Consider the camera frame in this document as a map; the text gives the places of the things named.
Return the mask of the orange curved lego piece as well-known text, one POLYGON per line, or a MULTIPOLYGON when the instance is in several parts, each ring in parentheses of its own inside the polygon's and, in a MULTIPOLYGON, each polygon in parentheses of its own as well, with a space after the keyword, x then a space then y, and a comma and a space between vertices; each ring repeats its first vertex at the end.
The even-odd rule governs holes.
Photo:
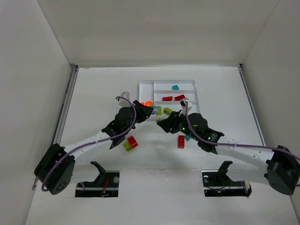
POLYGON ((145 103, 145 106, 151 106, 151 105, 153 105, 153 102, 151 102, 151 101, 147 101, 147 102, 145 103))

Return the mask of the colorful monster lego figure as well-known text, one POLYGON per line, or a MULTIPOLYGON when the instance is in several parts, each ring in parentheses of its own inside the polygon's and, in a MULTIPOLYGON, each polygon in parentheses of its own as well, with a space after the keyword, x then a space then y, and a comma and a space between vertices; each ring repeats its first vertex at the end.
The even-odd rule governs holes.
POLYGON ((151 105, 151 107, 153 108, 151 114, 152 114, 152 115, 157 114, 157 113, 158 113, 158 107, 157 107, 156 105, 151 105))

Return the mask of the green curved lego brick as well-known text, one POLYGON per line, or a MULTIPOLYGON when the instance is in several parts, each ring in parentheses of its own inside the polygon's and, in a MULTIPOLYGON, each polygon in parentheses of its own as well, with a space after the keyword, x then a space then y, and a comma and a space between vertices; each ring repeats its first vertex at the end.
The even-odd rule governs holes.
POLYGON ((164 108, 164 113, 165 114, 167 114, 167 115, 170 115, 171 113, 173 112, 173 110, 172 109, 170 109, 170 108, 164 108))

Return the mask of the red 2x4 lego brick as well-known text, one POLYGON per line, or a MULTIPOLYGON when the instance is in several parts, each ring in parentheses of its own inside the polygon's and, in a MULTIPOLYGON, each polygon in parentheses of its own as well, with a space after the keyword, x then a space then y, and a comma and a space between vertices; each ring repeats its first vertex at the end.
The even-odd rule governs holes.
POLYGON ((173 96, 168 96, 168 97, 162 97, 162 101, 172 101, 173 96))

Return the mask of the red sloped lego brick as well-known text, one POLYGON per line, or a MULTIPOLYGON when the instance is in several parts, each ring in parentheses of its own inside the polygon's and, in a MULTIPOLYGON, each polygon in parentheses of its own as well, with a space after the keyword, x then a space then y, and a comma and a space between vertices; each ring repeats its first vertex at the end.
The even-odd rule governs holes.
POLYGON ((185 97, 185 95, 182 94, 182 95, 176 96, 176 97, 174 98, 174 100, 175 100, 175 101, 181 101, 181 100, 184 99, 184 98, 186 98, 186 97, 185 97))

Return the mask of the cyan small lego brick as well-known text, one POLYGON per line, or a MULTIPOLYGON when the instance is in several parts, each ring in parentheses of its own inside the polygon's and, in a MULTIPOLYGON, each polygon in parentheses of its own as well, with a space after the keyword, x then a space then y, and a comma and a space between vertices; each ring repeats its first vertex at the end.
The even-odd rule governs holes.
POLYGON ((172 90, 179 90, 179 87, 178 87, 178 85, 174 85, 174 86, 172 86, 172 90))

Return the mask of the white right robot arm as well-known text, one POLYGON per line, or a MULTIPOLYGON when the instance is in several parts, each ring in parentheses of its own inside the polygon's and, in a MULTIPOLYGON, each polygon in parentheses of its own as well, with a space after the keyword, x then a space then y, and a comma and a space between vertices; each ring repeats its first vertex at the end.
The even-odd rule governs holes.
POLYGON ((231 158, 217 170, 203 173, 206 189, 250 181, 268 185, 284 195, 293 195, 295 191, 300 178, 300 164, 284 146, 268 150, 263 146, 240 144, 209 128, 207 120, 199 113, 185 116, 172 112, 168 118, 158 120, 157 125, 166 133, 182 132, 191 137, 205 152, 231 158))

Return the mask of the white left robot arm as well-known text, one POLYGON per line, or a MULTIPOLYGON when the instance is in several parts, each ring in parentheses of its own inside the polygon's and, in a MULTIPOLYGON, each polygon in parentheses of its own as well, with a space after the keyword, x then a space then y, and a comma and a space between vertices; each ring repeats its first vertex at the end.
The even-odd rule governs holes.
POLYGON ((55 143, 48 148, 34 170, 34 175, 42 183, 43 192, 56 195, 70 183, 92 181, 94 176, 81 166, 93 164, 91 159, 98 150, 106 151, 118 146, 137 123, 146 121, 152 114, 152 107, 137 100, 125 102, 114 119, 97 134, 74 144, 60 146, 55 143))

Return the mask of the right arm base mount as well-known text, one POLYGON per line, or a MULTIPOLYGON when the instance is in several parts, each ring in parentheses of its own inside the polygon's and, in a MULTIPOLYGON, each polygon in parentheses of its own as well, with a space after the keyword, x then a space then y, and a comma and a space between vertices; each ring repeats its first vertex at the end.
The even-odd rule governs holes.
POLYGON ((202 170, 205 197, 249 197, 252 188, 249 182, 233 181, 227 176, 232 161, 224 161, 217 170, 202 170))

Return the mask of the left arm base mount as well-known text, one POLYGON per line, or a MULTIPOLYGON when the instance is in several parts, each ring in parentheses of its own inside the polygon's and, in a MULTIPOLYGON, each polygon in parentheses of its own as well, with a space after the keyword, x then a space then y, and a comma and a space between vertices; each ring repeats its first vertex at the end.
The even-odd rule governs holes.
POLYGON ((96 161, 91 164, 97 168, 97 177, 92 181, 79 182, 76 185, 75 197, 118 197, 120 171, 107 171, 96 161))

